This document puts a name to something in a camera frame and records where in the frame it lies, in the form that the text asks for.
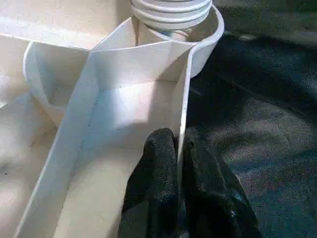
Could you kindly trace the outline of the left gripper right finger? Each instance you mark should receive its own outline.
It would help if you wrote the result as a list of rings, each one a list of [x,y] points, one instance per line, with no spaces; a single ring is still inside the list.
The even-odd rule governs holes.
[[[184,140],[182,186],[191,238],[262,237],[238,178],[203,139]]]

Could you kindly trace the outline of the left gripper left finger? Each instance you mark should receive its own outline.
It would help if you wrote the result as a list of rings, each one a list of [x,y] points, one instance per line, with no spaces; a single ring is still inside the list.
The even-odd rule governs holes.
[[[125,190],[122,237],[176,238],[179,186],[174,135],[169,128],[153,131]]]

